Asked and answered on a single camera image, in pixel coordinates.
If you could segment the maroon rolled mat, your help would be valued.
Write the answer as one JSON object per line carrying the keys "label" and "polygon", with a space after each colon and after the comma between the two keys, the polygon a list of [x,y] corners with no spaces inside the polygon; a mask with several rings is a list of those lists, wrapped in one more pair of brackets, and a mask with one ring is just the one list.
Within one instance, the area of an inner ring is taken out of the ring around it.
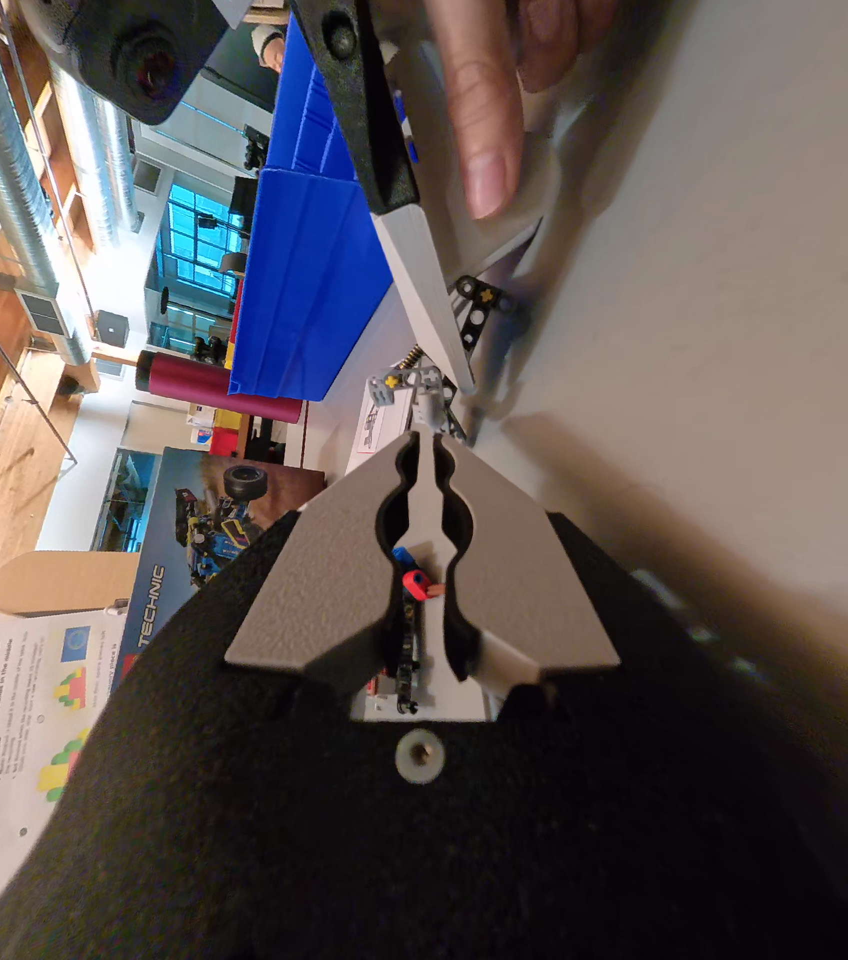
{"label": "maroon rolled mat", "polygon": [[296,424],[303,402],[286,397],[230,393],[230,371],[181,354],[145,349],[135,365],[135,386],[155,397],[195,403],[241,415]]}

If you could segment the toy car chassis assembly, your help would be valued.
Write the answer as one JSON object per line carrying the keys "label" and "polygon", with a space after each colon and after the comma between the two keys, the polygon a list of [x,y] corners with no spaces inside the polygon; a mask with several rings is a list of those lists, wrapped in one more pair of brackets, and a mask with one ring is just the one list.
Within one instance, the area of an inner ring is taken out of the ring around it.
{"label": "toy car chassis assembly", "polygon": [[422,698],[424,606],[445,594],[445,584],[435,581],[403,545],[392,548],[392,556],[401,570],[403,600],[403,638],[397,664],[385,669],[367,685],[375,713],[381,713],[386,701],[392,701],[398,718],[418,714]]}

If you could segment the cardboard box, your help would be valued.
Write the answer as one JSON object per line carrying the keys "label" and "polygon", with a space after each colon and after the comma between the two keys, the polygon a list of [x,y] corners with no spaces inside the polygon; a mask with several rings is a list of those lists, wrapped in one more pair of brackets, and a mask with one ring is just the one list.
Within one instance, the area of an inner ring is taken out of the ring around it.
{"label": "cardboard box", "polygon": [[30,551],[0,567],[0,614],[43,617],[97,611],[128,601],[140,554]]}

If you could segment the open instruction booklet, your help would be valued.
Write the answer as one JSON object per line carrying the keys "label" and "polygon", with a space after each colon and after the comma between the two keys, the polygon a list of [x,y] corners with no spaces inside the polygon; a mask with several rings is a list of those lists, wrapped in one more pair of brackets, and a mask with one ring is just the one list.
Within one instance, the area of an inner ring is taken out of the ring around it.
{"label": "open instruction booklet", "polygon": [[372,396],[365,393],[345,474],[352,473],[376,452],[408,431],[412,420],[412,402],[410,390],[397,390],[394,402],[384,406],[378,406]]}

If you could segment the curved grey toy piece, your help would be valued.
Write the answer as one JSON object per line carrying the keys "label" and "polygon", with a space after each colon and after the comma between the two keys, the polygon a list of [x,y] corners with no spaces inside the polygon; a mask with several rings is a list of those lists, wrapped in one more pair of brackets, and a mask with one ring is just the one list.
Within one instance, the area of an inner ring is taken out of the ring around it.
{"label": "curved grey toy piece", "polygon": [[413,423],[436,435],[444,435],[461,443],[467,435],[451,409],[451,400],[444,391],[418,390],[411,404]]}

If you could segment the window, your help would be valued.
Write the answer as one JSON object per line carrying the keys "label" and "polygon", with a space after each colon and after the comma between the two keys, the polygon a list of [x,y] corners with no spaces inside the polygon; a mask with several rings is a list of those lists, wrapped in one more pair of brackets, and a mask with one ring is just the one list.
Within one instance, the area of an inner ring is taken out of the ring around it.
{"label": "window", "polygon": [[246,251],[244,220],[226,204],[173,183],[155,244],[157,279],[233,298],[238,279],[220,266],[226,255]]}

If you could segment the toy set box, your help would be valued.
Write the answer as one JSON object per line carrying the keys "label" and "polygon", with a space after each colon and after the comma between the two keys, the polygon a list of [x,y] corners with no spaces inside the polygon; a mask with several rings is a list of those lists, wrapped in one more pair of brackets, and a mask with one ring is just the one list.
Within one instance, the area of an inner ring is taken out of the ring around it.
{"label": "toy set box", "polygon": [[325,487],[318,470],[166,447],[148,489],[112,689],[183,604]]}

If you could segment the printed paper sheet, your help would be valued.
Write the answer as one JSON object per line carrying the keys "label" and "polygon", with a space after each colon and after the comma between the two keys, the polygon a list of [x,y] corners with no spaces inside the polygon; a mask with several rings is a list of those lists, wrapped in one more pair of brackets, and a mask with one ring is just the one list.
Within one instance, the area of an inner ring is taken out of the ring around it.
{"label": "printed paper sheet", "polygon": [[0,894],[31,853],[109,697],[126,616],[0,618]]}

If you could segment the silver air duct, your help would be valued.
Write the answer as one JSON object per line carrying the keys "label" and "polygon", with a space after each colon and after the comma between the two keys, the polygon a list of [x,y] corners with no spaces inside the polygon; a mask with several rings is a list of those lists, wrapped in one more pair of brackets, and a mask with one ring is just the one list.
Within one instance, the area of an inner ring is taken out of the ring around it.
{"label": "silver air duct", "polygon": [[98,314],[142,306],[146,252],[125,117],[37,45],[0,2],[0,231],[13,293],[71,367],[91,363]]}

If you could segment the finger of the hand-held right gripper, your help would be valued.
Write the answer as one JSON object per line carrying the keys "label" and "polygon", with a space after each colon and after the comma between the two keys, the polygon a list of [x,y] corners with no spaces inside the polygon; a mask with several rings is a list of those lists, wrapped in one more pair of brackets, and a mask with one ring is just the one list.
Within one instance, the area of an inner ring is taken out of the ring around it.
{"label": "finger of the hand-held right gripper", "polygon": [[416,344],[458,390],[475,392],[475,380],[452,310],[427,217],[406,204],[371,220]]}

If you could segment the person's right hand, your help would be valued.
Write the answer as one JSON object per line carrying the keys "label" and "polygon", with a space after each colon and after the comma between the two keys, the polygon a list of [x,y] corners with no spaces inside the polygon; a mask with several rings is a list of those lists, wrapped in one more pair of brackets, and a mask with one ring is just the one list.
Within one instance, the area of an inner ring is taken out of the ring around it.
{"label": "person's right hand", "polygon": [[524,141],[522,94],[557,85],[608,34],[614,1],[428,1],[447,110],[471,217],[514,198]]}

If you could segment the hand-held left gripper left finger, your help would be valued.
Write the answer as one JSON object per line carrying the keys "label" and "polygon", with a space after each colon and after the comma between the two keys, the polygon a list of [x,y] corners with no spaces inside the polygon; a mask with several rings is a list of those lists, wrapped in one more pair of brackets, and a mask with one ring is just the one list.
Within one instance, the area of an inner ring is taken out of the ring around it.
{"label": "hand-held left gripper left finger", "polygon": [[231,666],[290,674],[352,695],[394,671],[404,634],[396,543],[420,438],[409,430],[312,498],[225,654]]}

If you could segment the black toy beam with pins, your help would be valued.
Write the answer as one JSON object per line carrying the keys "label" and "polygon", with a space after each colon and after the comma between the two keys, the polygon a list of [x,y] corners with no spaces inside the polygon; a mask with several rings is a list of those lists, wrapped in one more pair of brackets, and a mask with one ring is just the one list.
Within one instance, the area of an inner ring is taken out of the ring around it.
{"label": "black toy beam with pins", "polygon": [[508,291],[473,275],[463,275],[454,283],[455,293],[466,304],[459,331],[465,355],[470,357],[493,313],[509,315],[514,312],[516,299]]}

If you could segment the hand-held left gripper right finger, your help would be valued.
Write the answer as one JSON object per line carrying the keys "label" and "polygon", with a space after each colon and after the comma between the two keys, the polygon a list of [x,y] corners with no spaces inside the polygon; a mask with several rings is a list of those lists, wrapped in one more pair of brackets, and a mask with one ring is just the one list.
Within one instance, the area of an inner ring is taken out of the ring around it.
{"label": "hand-held left gripper right finger", "polygon": [[445,573],[444,649],[454,676],[537,686],[621,664],[546,511],[454,438],[433,437]]}

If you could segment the large blue storage bin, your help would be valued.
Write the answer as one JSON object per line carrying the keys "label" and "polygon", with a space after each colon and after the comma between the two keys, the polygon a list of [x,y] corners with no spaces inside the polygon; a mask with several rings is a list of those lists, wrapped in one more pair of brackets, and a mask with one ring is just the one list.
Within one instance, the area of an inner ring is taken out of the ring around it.
{"label": "large blue storage bin", "polygon": [[357,181],[265,167],[230,394],[322,401],[392,284]]}

